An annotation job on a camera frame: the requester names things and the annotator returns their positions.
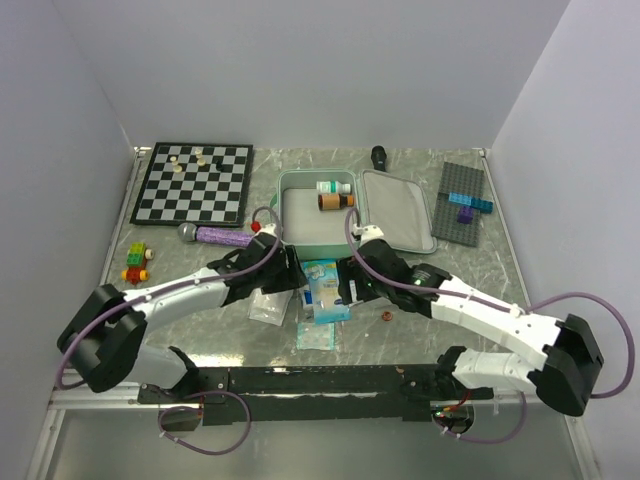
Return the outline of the blue cotton swab pack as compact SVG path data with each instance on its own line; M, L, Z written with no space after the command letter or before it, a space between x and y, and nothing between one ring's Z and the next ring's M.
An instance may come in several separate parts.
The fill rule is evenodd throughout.
M343 322L351 319L349 307L339 293L337 262L323 259L302 263L306 275L314 321L316 324Z

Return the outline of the white blue bandage roll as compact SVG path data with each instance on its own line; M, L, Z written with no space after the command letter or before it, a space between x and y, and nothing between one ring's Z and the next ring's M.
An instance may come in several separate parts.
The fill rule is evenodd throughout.
M309 289L308 286L302 287L300 289L300 299L301 299L301 306L304 311L313 310L314 302L313 302L311 290Z

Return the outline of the white gauze packet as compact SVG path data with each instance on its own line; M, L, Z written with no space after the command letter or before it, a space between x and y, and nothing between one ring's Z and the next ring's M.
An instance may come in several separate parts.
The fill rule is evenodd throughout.
M280 327L292 296L291 290L265 294L261 289L256 289L251 295L248 318Z

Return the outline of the brown orange-cap bottle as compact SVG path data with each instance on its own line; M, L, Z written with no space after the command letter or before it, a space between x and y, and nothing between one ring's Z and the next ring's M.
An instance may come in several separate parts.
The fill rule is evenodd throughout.
M355 197L349 194L321 194L318 196L320 211L335 211L355 206Z

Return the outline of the white green medicine bottle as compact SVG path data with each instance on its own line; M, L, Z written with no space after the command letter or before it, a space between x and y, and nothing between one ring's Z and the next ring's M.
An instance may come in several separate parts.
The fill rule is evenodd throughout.
M339 181L317 181L316 190L319 195L350 195L352 193L352 186L349 183L341 183Z

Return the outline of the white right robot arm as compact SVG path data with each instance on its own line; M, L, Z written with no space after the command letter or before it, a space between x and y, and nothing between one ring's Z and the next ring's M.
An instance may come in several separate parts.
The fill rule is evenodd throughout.
M589 324L527 312L484 294L430 264L409 266L374 225L346 225L366 293L410 313L448 322L501 346L498 353L455 348L436 375L439 392L458 398L491 388L535 393L557 412L583 415L604 364Z

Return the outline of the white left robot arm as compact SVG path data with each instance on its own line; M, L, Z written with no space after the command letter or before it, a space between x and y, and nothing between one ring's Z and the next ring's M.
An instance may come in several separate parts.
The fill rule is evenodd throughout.
M256 290L275 294L305 282L294 247L285 245L276 225L269 224L246 248L180 279L129 291L112 284L97 287L57 340L62 364L74 368L95 393L126 381L153 385L176 402L187 401L202 385L198 367L177 347L146 345L147 334L244 300Z

